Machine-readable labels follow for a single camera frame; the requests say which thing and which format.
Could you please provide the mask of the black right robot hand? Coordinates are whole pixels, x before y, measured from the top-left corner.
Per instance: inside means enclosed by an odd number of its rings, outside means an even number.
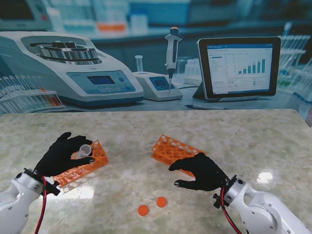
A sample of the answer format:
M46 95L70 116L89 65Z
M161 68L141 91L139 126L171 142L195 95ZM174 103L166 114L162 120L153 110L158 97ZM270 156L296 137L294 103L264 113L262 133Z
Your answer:
M194 181L175 181L174 185L180 188L209 192L223 187L229 181L227 175L204 153L177 160L169 167L169 171L176 170L185 170L195 176Z

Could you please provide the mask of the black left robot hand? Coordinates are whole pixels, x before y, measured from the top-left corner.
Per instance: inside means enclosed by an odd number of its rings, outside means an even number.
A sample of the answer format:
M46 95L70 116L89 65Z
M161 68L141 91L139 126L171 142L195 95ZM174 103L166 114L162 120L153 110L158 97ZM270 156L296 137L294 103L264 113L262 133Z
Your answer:
M91 145L92 143L85 136L71 137L70 132L65 132L49 147L34 170L41 176L51 177L72 168L90 164L95 161L92 153L81 159L71 159L71 156L79 151L82 145Z

